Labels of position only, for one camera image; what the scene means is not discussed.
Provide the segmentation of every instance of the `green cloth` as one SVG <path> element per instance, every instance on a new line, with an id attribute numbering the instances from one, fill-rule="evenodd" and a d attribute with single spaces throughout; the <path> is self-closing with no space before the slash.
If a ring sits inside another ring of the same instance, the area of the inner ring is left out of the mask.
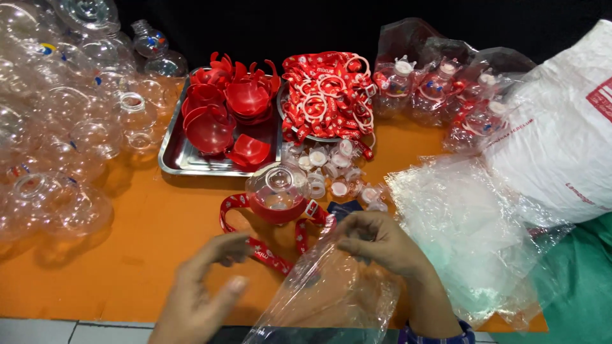
<path id="1" fill-rule="evenodd" d="M 550 282 L 550 272 L 559 285 Z M 531 276 L 544 309 L 549 333 L 491 334 L 500 344 L 612 343 L 612 213 L 578 224 L 553 247 Z"/>

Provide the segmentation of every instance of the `white tile floor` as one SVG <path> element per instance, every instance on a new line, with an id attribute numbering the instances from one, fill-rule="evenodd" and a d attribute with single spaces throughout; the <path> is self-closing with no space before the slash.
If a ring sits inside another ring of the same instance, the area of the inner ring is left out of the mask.
<path id="1" fill-rule="evenodd" d="M 146 344 L 154 323 L 0 319 L 1 344 Z M 476 340 L 494 343 L 476 332 Z"/>

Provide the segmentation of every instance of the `metal bowl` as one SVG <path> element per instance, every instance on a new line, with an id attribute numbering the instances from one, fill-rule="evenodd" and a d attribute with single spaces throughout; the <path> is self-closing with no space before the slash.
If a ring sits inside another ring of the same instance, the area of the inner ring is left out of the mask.
<path id="1" fill-rule="evenodd" d="M 278 94 L 276 96 L 276 107 L 278 108 L 278 113 L 280 114 L 280 117 L 283 119 L 283 121 L 285 120 L 285 112 L 283 111 L 283 108 L 280 106 L 280 101 L 283 99 L 288 99 L 289 98 L 289 89 L 287 88 L 287 82 L 284 82 L 281 86 L 280 89 L 278 90 Z M 297 128 L 296 127 L 291 127 L 291 130 L 293 130 L 294 132 L 297 133 Z M 318 138 L 316 136 L 313 135 L 306 135 L 306 139 L 309 140 L 313 140 L 313 141 L 318 141 L 318 142 L 325 142 L 325 143 L 333 143 L 333 142 L 338 142 L 340 140 L 342 140 L 342 138 L 340 137 L 336 137 L 336 138 Z"/>

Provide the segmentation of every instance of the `black background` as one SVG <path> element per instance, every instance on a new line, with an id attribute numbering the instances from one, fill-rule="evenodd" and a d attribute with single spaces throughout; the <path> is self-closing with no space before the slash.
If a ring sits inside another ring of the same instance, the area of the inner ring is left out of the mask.
<path id="1" fill-rule="evenodd" d="M 513 48 L 540 64 L 577 42 L 598 19 L 612 18 L 612 0 L 373 2 L 116 0 L 124 32 L 132 36 L 130 23 L 147 19 L 191 69 L 208 65 L 213 51 L 264 70 L 263 60 L 270 59 L 279 72 L 288 56 L 328 50 L 373 62 L 380 27 L 407 17 L 422 18 L 478 50 Z"/>

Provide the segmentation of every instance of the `right hand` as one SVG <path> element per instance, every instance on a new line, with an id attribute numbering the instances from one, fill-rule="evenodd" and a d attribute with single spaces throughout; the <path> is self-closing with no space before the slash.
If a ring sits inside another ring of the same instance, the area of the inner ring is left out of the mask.
<path id="1" fill-rule="evenodd" d="M 338 224 L 337 231 L 346 235 L 338 241 L 338 248 L 370 258 L 395 274 L 418 278 L 433 270 L 419 246 L 385 212 L 353 212 Z"/>

